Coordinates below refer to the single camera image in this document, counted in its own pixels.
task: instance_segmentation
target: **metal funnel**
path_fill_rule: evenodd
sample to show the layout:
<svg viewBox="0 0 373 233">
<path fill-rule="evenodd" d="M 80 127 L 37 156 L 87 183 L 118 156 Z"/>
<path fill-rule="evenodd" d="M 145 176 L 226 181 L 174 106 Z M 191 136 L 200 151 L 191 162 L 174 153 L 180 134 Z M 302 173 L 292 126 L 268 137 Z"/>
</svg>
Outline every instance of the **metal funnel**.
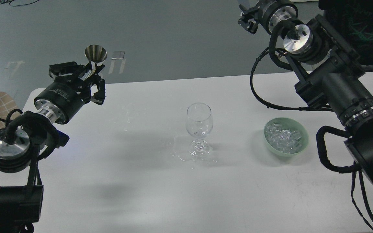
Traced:
<svg viewBox="0 0 373 233">
<path fill-rule="evenodd" d="M 85 49 L 84 55 L 86 55 L 86 58 L 90 62 L 94 62 L 97 65 L 101 65 L 102 64 L 101 62 L 104 62 L 107 58 L 106 49 L 104 49 L 102 46 L 96 45 L 96 44 L 89 45 Z"/>
</svg>

